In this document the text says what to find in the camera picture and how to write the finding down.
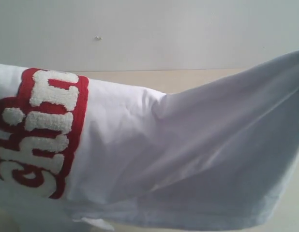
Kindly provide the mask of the white t-shirt red Chinese patch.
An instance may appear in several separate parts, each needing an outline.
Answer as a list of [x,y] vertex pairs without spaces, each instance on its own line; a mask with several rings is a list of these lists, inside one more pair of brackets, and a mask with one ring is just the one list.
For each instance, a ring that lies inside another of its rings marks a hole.
[[166,94],[0,64],[0,209],[20,232],[258,226],[299,156],[299,51]]

